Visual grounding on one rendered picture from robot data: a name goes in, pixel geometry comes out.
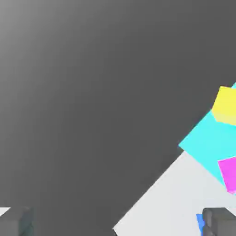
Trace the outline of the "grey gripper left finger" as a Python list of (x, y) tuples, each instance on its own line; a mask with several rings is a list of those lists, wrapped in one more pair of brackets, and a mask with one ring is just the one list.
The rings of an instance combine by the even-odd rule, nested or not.
[(10, 207), (0, 216), (0, 236), (35, 236), (33, 221), (33, 208)]

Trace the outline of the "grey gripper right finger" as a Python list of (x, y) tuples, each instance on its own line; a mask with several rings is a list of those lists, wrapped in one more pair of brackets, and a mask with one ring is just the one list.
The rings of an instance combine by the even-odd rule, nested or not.
[(224, 207), (204, 208), (203, 236), (236, 236), (236, 216)]

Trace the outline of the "small magenta cube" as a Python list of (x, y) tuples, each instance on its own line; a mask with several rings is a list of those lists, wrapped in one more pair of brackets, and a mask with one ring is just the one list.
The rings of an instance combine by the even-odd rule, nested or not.
[(236, 156), (219, 160), (218, 165), (226, 190), (236, 195)]

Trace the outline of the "large cyan box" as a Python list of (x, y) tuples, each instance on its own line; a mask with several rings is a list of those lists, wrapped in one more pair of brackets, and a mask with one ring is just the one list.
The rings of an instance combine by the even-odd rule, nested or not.
[(236, 126), (217, 122), (209, 111), (179, 147), (224, 185), (218, 161), (236, 156)]

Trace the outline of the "small yellow cube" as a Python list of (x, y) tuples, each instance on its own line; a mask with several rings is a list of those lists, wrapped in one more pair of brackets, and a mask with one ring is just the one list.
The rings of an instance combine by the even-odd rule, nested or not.
[(211, 111), (217, 122), (236, 126), (236, 88), (220, 86)]

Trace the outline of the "small blue cube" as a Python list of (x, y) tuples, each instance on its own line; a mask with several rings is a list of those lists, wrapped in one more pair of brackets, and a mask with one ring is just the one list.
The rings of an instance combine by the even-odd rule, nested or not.
[(197, 218), (197, 222), (198, 222), (198, 226), (199, 226), (201, 236), (203, 236), (203, 227), (205, 225), (205, 222), (203, 220), (203, 216), (202, 216), (202, 214), (196, 214), (196, 218)]

